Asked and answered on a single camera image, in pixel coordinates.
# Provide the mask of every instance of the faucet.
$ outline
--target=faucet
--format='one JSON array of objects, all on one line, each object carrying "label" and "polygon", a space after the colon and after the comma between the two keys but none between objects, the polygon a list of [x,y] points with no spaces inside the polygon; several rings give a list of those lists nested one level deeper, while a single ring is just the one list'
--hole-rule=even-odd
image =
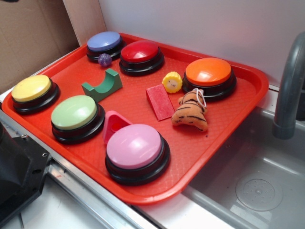
[{"label": "faucet", "polygon": [[279,139],[292,138],[296,120],[305,120],[305,32],[296,37],[286,61],[276,103],[273,135]]}]

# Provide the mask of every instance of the button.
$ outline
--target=button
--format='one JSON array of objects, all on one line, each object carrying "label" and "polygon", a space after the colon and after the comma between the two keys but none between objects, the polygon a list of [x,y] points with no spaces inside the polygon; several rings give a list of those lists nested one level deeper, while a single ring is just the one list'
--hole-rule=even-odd
[{"label": "button", "polygon": [[152,59],[159,52],[159,47],[151,41],[137,41],[128,44],[121,51],[124,61],[139,63]]},{"label": "button", "polygon": [[119,33],[106,31],[91,37],[87,42],[87,46],[92,51],[104,51],[115,47],[120,41],[121,36]]},{"label": "button", "polygon": [[203,58],[186,67],[189,82],[198,86],[215,86],[224,83],[231,75],[230,64],[218,58]]},{"label": "button", "polygon": [[91,121],[96,111],[91,97],[77,95],[62,101],[52,112],[51,121],[60,130],[73,130]]},{"label": "button", "polygon": [[110,138],[107,155],[122,169],[137,169],[150,164],[162,147],[159,133],[151,126],[134,124],[126,126]]},{"label": "button", "polygon": [[17,102],[28,102],[45,94],[51,87],[46,75],[35,75],[20,81],[12,90],[11,96]]}]

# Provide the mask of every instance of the sink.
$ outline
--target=sink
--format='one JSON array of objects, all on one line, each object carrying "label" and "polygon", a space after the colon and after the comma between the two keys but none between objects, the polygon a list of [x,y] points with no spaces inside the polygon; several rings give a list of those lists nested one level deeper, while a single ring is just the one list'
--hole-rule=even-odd
[{"label": "sink", "polygon": [[305,123],[280,140],[273,118],[255,108],[183,193],[235,228],[304,228]]}]

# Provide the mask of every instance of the white wall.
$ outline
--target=white wall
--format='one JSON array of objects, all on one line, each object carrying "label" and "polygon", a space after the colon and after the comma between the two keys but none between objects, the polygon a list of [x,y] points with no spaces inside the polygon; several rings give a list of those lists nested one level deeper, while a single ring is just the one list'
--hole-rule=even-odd
[{"label": "white wall", "polygon": [[107,30],[250,65],[279,86],[305,0],[99,0]]}]

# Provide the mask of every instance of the green arch block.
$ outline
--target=green arch block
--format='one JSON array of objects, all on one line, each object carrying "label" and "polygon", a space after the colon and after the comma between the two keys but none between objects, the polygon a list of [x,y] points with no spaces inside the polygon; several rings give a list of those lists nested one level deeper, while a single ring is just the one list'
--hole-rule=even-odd
[{"label": "green arch block", "polygon": [[105,79],[100,85],[92,87],[90,84],[85,82],[81,86],[85,94],[98,103],[100,100],[123,87],[123,84],[120,75],[113,69],[108,68],[106,70]]}]

